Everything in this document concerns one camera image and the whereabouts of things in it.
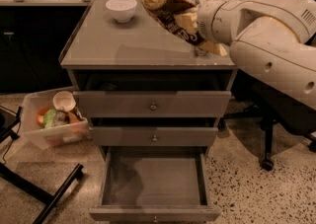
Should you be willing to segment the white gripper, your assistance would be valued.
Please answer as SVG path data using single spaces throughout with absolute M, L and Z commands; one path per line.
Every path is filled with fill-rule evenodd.
M 239 37 L 240 11 L 245 0 L 203 0 L 197 13 L 180 13 L 176 23 L 190 35 L 197 31 L 208 41 L 197 48 L 204 54 L 226 56 L 223 44 L 230 45 Z

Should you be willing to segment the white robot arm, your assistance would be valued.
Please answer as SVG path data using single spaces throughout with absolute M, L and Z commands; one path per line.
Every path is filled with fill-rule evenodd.
M 180 27 L 229 47 L 248 75 L 316 109 L 315 0 L 202 0 L 175 14 Z

